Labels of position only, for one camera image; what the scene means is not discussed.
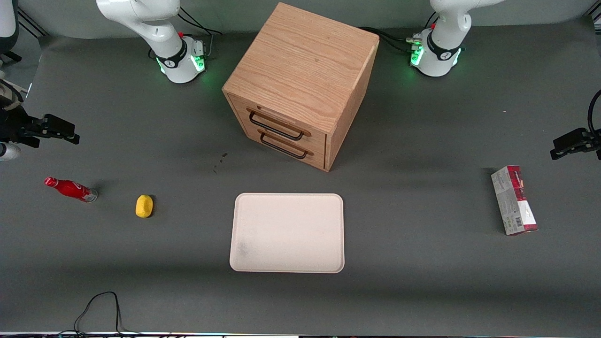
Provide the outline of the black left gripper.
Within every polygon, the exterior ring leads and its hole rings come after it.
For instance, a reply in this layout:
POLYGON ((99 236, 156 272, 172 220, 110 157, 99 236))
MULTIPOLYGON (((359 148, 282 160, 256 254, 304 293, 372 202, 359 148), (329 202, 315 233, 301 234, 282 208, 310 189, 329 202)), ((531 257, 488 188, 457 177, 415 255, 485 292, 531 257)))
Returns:
POLYGON ((550 150, 550 158, 559 160, 569 154, 595 152, 601 160, 601 137, 598 132, 588 132, 586 128, 576 128, 571 132, 554 139, 554 148, 550 150))

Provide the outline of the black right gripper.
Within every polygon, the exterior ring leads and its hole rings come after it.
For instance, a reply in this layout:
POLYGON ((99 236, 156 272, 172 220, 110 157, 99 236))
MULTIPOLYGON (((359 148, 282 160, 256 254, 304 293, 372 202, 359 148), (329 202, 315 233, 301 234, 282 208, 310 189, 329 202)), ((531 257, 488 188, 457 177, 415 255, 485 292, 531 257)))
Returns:
POLYGON ((75 125, 52 114, 45 114, 42 132, 38 120, 29 116, 23 107, 0 109, 0 139, 2 142, 23 144, 38 148, 40 138, 56 138, 71 144, 79 144, 80 136, 75 133, 75 125))

